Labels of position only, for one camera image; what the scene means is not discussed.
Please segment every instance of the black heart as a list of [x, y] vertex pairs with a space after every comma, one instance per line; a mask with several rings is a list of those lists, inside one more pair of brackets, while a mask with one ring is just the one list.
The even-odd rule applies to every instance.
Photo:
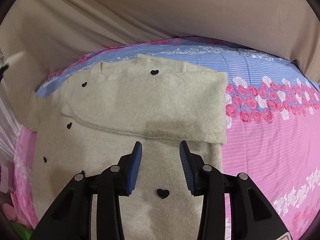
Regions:
[[151, 70], [151, 75], [157, 75], [159, 73], [159, 70]]
[[159, 189], [157, 189], [157, 194], [160, 198], [164, 199], [167, 196], [169, 196], [170, 192], [167, 189], [163, 190], [163, 189], [159, 188]]

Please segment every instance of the silver screw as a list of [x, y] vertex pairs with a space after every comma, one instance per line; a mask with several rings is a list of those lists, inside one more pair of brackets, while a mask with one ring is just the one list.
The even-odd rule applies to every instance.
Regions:
[[203, 167], [202, 167], [202, 169], [204, 170], [204, 171], [212, 171], [212, 167], [210, 166], [210, 165], [204, 165]]
[[246, 179], [248, 178], [248, 175], [245, 174], [245, 173], [240, 173], [240, 174], [239, 174], [239, 178], [240, 178], [240, 179], [243, 179], [243, 180], [246, 180]]
[[81, 181], [83, 179], [83, 175], [81, 174], [81, 173], [79, 173], [79, 174], [77, 174], [76, 176], [75, 176], [75, 180], [76, 181]]
[[113, 166], [110, 168], [110, 170], [111, 170], [112, 172], [117, 172], [117, 171], [120, 170], [120, 167], [119, 167], [118, 165], [113, 165]]

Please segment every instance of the cream sweater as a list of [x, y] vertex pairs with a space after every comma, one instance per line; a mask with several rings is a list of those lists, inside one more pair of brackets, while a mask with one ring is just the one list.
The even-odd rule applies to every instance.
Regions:
[[[38, 217], [74, 174], [101, 173], [139, 140], [143, 156], [137, 185], [130, 197], [120, 198], [126, 239], [196, 238], [202, 198], [187, 190], [179, 143], [186, 139], [191, 152], [222, 169], [226, 85], [226, 73], [138, 55], [70, 76], [46, 99], [31, 96], [35, 106], [28, 108], [37, 109], [31, 113], [37, 117], [26, 118], [25, 125], [31, 122], [38, 131], [32, 170]], [[170, 195], [159, 198], [158, 188]], [[96, 239], [94, 209], [92, 223]]]

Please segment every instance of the blue striped fabric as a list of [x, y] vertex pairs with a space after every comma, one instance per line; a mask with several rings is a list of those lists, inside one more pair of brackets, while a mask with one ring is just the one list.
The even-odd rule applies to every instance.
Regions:
[[[290, 81], [294, 86], [297, 84], [297, 78], [304, 84], [307, 82], [296, 65], [288, 60], [230, 42], [190, 37], [170, 39], [165, 42], [158, 42], [158, 44], [156, 42], [147, 45], [139, 44], [130, 48], [123, 47], [116, 51], [104, 50], [84, 63], [74, 63], [60, 76], [55, 76], [49, 82], [43, 84], [37, 92], [38, 96], [42, 98], [49, 96], [68, 79], [68, 76], [88, 69], [100, 61], [116, 62], [131, 59], [139, 53], [186, 60], [216, 71], [225, 71], [228, 73], [230, 83], [233, 82], [233, 78], [241, 77], [256, 88], [260, 87], [263, 76], [268, 76], [275, 84], [282, 83], [283, 78]], [[310, 83], [320, 91], [316, 82]]]

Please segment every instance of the green object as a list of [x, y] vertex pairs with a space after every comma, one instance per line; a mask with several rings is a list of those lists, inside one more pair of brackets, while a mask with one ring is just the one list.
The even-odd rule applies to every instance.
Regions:
[[24, 226], [10, 222], [13, 230], [23, 239], [23, 240], [29, 240], [32, 235], [32, 230], [25, 228]]

